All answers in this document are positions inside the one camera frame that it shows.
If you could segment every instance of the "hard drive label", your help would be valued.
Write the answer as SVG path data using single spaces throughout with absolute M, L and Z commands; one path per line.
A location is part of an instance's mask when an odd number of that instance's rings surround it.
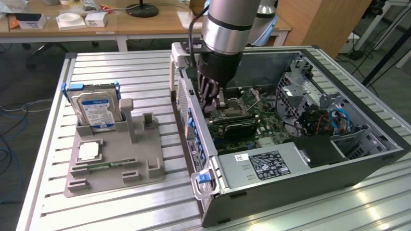
M 260 180 L 289 174 L 289 169 L 277 151 L 248 156 Z
M 108 100 L 82 101 L 81 105 L 89 125 L 93 128 L 106 128 L 113 126 L 114 118 L 112 112 L 106 109 L 109 107 Z

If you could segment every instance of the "white box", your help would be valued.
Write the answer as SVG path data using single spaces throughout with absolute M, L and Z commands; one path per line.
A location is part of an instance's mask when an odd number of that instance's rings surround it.
M 44 14 L 17 13 L 15 19 L 21 29 L 42 29 L 46 19 Z
M 88 27 L 105 27 L 106 24 L 106 12 L 89 13 L 85 17 L 85 25 Z
M 353 45 L 358 41 L 358 36 L 353 33 L 349 34 L 349 37 L 342 45 L 342 48 L 340 50 L 340 54 L 346 54 L 352 51 Z
M 57 20 L 58 30 L 73 30 L 86 27 L 82 18 L 69 23 L 58 20 L 58 17 L 56 17 L 56 20 Z

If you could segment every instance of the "white label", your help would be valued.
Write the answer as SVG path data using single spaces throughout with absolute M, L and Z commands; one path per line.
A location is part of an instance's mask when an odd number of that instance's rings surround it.
M 234 155 L 233 157 L 234 157 L 236 161 L 248 160 L 248 153 Z
M 108 100 L 89 100 L 81 102 L 88 123 L 94 128 L 106 128 L 113 126 L 114 118 L 108 111 Z
M 96 31 L 97 35 L 106 35 L 106 34 L 114 34 L 113 31 Z

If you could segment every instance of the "hard drive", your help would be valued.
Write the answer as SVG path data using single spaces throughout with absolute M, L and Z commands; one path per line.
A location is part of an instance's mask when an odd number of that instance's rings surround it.
M 114 130 L 114 122 L 122 120 L 118 108 L 118 83 L 84 85 L 64 83 L 61 91 L 77 116 L 78 126 L 89 125 L 93 132 Z

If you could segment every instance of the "wooden desk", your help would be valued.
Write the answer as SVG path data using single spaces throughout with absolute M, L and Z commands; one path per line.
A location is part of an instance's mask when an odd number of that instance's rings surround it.
M 96 0 L 108 7 L 125 8 L 137 0 Z M 30 42 L 66 42 L 66 41 L 117 41 L 118 51 L 126 51 L 128 39 L 173 39 L 186 38 L 188 30 L 181 26 L 177 11 L 188 12 L 188 6 L 178 0 L 150 0 L 160 12 L 152 18 L 136 18 L 125 11 L 110 13 L 105 27 L 86 27 L 76 30 L 60 31 L 54 17 L 68 6 L 48 6 L 41 0 L 30 0 L 28 5 L 34 13 L 42 13 L 48 19 L 44 29 L 7 29 L 6 18 L 0 20 L 0 43 Z M 272 35 L 276 36 L 273 45 L 281 46 L 290 26 L 278 18 Z M 193 37 L 200 36 L 200 31 L 193 31 Z

